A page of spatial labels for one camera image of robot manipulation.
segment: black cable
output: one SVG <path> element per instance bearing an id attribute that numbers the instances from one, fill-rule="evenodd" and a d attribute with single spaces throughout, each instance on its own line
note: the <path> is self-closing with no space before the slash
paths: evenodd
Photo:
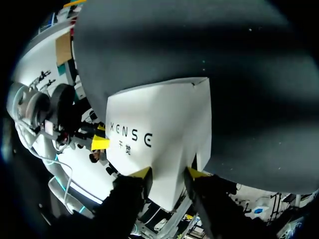
<path id="1" fill-rule="evenodd" d="M 274 210 L 275 210 L 275 206 L 276 206 L 276 201 L 277 201 L 277 194 L 275 194 L 274 206 L 273 206 L 273 210 L 271 211 L 271 215 L 270 215 L 270 219 L 268 221 L 268 224 L 271 222 L 271 219 L 273 218 L 273 214 L 274 214 Z"/>
<path id="2" fill-rule="evenodd" d="M 276 211 L 275 219 L 277 218 L 277 216 L 278 216 L 278 214 L 279 214 L 280 201 L 281 201 L 281 193 L 279 194 L 279 200 L 278 200 L 278 205 L 277 205 L 277 211 Z"/>

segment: cable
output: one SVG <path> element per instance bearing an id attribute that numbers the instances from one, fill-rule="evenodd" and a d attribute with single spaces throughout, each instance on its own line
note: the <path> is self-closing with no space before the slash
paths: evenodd
<path id="1" fill-rule="evenodd" d="M 29 150 L 29 152 L 30 152 L 33 156 L 35 156 L 35 157 L 37 157 L 37 158 L 39 158 L 39 159 L 42 159 L 43 161 L 49 161 L 49 162 L 57 163 L 57 164 L 60 164 L 60 165 L 65 165 L 65 166 L 67 166 L 68 168 L 70 168 L 71 173 L 70 173 L 70 177 L 69 177 L 69 179 L 68 179 L 68 182 L 67 182 L 67 184 L 66 184 L 66 189 L 65 189 L 63 201 L 64 201 L 64 206 L 65 206 L 65 208 L 68 210 L 68 212 L 69 212 L 70 214 L 73 214 L 72 210 L 70 210 L 70 209 L 68 208 L 67 203 L 66 203 L 67 194 L 68 194 L 68 191 L 69 191 L 69 188 L 70 188 L 71 179 L 72 179 L 72 174 L 73 174 L 72 168 L 71 168 L 69 165 L 67 165 L 67 164 L 65 164 L 65 163 L 62 163 L 62 162 L 60 162 L 60 161 L 55 161 L 55 160 L 52 160 L 52 159 L 49 159 L 49 158 L 40 156 L 40 155 L 39 155 L 37 152 L 35 152 L 35 151 L 27 144 L 27 142 L 25 141 L 24 136 L 23 136 L 22 131 L 21 131 L 21 128 L 20 128 L 20 125 L 15 124 L 15 128 L 16 128 L 18 134 L 20 135 L 19 138 L 20 138 L 20 139 L 23 139 L 23 141 L 24 141 L 24 144 L 23 144 L 23 145 L 27 146 L 27 149 Z"/>
<path id="2" fill-rule="evenodd" d="M 146 225 L 147 223 L 149 223 L 154 217 L 155 215 L 160 211 L 160 208 L 154 213 L 154 215 L 146 222 L 144 223 L 144 225 Z"/>
<path id="3" fill-rule="evenodd" d="M 86 0 L 73 1 L 73 2 L 70 2 L 70 3 L 67 3 L 67 4 L 63 5 L 63 7 L 73 6 L 73 5 L 76 5 L 76 4 L 79 4 L 79 3 L 83 3 L 83 2 L 86 2 Z"/>
<path id="4" fill-rule="evenodd" d="M 270 219 L 269 219 L 269 221 L 268 221 L 268 224 L 270 224 L 271 219 L 273 218 L 274 211 L 275 211 L 275 206 L 276 206 L 276 201 L 277 201 L 277 194 L 275 194 L 274 206 L 273 206 L 273 209 L 272 209 L 272 211 L 271 211 L 271 215 L 270 215 Z"/>
<path id="5" fill-rule="evenodd" d="M 277 205 L 277 211 L 276 211 L 275 219 L 277 218 L 277 216 L 278 216 L 278 214 L 279 214 L 280 201 L 281 201 L 281 193 L 279 194 L 279 200 L 278 200 L 278 205 Z"/>
<path id="6" fill-rule="evenodd" d="M 240 185 L 240 188 L 239 188 L 239 189 L 237 189 L 237 185 L 236 185 L 236 189 L 237 189 L 237 191 L 239 191 L 243 185 L 242 185 L 242 184 L 239 184 L 239 183 L 237 183 L 237 184 Z"/>

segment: brown cardboard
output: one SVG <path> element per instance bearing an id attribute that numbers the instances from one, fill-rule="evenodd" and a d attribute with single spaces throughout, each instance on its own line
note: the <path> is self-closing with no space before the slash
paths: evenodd
<path id="1" fill-rule="evenodd" d="M 71 35 L 66 33 L 55 40 L 57 66 L 72 59 Z"/>

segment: dark gray fabric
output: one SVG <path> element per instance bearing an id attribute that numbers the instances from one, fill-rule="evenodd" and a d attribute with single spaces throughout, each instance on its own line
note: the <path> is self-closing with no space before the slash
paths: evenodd
<path id="1" fill-rule="evenodd" d="M 76 23 L 74 51 L 101 120 L 119 90 L 207 76 L 213 137 L 206 170 L 271 191 L 318 187 L 317 66 L 267 2 L 91 0 Z"/>

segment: white cable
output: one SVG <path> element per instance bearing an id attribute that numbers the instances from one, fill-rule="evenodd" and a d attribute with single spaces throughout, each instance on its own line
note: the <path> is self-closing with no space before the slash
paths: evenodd
<path id="1" fill-rule="evenodd" d="M 66 203 L 66 198 L 67 198 L 67 195 L 68 195 L 68 191 L 69 191 L 70 184 L 71 184 L 71 179 L 72 179 L 72 174 L 73 174 L 73 170 L 72 170 L 71 166 L 70 166 L 70 165 L 67 165 L 67 164 L 65 164 L 65 163 L 62 163 L 62 162 L 60 162 L 60 161 L 55 161 L 55 160 L 52 160 L 52 159 L 49 159 L 49 158 L 40 156 L 40 155 L 39 155 L 37 152 L 35 152 L 35 151 L 31 148 L 31 146 L 29 146 L 29 145 L 27 144 L 27 142 L 25 141 L 25 138 L 24 138 L 24 136 L 23 136 L 23 134 L 22 134 L 20 125 L 16 124 L 16 127 L 15 127 L 15 128 L 17 129 L 18 134 L 21 136 L 21 137 L 19 137 L 19 138 L 20 138 L 20 139 L 23 139 L 23 141 L 24 141 L 24 144 L 23 144 L 23 145 L 27 146 L 27 149 L 29 150 L 29 152 L 30 152 L 33 156 L 35 156 L 35 157 L 37 157 L 37 158 L 39 158 L 39 159 L 42 159 L 43 161 L 50 161 L 50 162 L 52 162 L 52 163 L 57 163 L 57 164 L 60 164 L 60 165 L 65 165 L 65 166 L 67 166 L 68 168 L 70 168 L 71 173 L 70 173 L 70 177 L 69 177 L 69 179 L 68 179 L 68 182 L 67 182 L 67 184 L 66 184 L 63 201 L 64 201 L 64 206 L 65 206 L 66 210 L 68 210 L 68 212 L 69 212 L 70 214 L 73 214 L 72 210 L 70 210 L 70 209 L 68 208 L 67 203 Z"/>
<path id="2" fill-rule="evenodd" d="M 156 213 L 154 213 L 154 215 L 146 222 L 144 223 L 144 225 L 146 225 L 147 223 L 149 223 L 154 217 L 155 215 L 160 211 L 160 208 L 156 211 Z"/>

